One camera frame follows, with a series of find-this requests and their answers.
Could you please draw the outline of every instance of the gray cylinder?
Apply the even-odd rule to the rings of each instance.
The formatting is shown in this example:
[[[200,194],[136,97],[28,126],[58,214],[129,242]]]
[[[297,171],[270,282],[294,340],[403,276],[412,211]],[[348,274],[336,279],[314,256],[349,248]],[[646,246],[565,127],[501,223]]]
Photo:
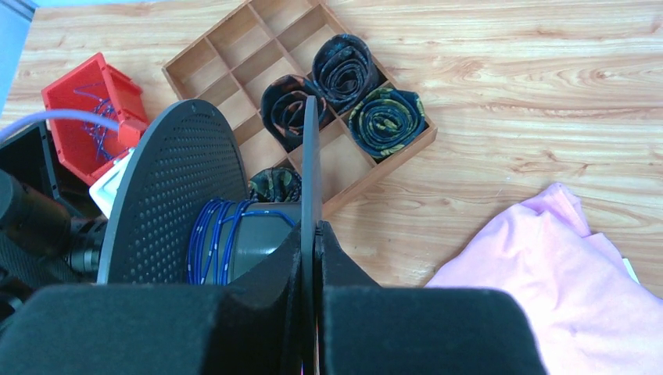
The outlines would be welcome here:
[[[237,204],[235,203],[228,210],[225,217],[233,216],[236,208]],[[254,203],[249,206],[246,212],[250,213],[252,211],[265,210],[281,211],[290,217],[295,223],[299,222],[302,215],[302,209],[298,202]],[[216,220],[211,220],[210,225],[207,227],[207,234],[203,245],[204,249],[210,248],[215,222]],[[231,228],[232,222],[226,223],[223,228],[221,228],[221,236],[218,244],[219,270],[222,267],[224,249]],[[232,282],[270,255],[283,242],[283,240],[285,240],[285,237],[291,230],[292,228],[290,225],[279,216],[242,217],[242,221],[239,222],[237,228],[237,235],[231,252],[230,264],[228,265],[228,281]],[[203,270],[206,262],[207,251],[205,251],[205,254],[202,257]],[[205,284],[213,284],[213,268],[212,265],[205,280]]]

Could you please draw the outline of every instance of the wooden table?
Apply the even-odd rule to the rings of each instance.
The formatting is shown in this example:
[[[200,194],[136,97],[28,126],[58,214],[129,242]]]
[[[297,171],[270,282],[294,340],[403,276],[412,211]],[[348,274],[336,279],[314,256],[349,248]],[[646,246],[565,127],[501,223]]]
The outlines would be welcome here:
[[[240,1],[38,9],[0,127],[97,51],[176,101],[161,67]],[[382,284],[422,285],[498,212],[554,181],[663,296],[663,2],[332,0],[439,125],[330,221]]]

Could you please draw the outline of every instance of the black cylinder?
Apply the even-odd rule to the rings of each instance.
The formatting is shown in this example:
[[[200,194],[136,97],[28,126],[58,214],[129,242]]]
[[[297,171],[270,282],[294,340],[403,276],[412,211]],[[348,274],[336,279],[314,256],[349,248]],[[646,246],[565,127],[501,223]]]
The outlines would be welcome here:
[[[71,216],[59,203],[0,170],[0,230],[24,251],[63,255],[70,225]]]
[[[79,273],[99,271],[99,255],[107,223],[105,220],[72,220],[71,253],[65,256],[72,270]]]

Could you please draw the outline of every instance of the red storage bin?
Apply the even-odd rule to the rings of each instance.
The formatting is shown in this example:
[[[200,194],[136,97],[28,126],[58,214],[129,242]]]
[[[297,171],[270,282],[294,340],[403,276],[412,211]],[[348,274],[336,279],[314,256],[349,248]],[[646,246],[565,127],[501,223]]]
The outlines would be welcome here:
[[[110,99],[118,122],[138,120],[149,124],[141,101],[143,90],[131,82],[129,77],[108,65],[101,52],[41,90],[46,109],[79,109],[93,112],[93,109],[99,105],[99,100],[75,91],[77,89],[80,91],[81,88],[85,88],[85,93]],[[49,122],[60,163],[86,184],[92,185],[113,166],[112,160],[106,161],[98,156],[96,141],[85,130],[84,122],[78,120],[49,120]],[[135,146],[122,145],[117,140],[115,132],[109,130],[109,134],[103,145],[110,155],[116,156],[115,159],[124,156],[127,147]]]

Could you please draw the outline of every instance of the perforated plate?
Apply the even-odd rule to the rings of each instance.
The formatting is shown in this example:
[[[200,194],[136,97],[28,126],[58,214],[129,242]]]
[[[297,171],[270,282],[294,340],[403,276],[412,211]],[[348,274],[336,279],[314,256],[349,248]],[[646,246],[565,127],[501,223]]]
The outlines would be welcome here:
[[[248,198],[232,130],[208,102],[173,104],[152,122],[127,165],[97,282],[184,283],[191,229],[213,197]]]

